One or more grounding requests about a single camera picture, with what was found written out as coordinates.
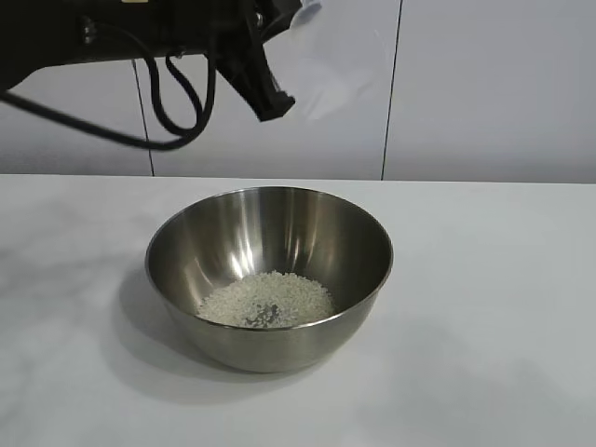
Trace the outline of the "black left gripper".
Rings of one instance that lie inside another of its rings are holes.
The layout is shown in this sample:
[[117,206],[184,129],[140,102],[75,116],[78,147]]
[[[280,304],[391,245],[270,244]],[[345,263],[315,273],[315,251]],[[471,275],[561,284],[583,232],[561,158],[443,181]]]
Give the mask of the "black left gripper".
[[216,70],[252,109],[270,121],[295,99],[273,76],[264,44],[289,29],[301,0],[171,1],[169,37],[190,52],[207,51]]

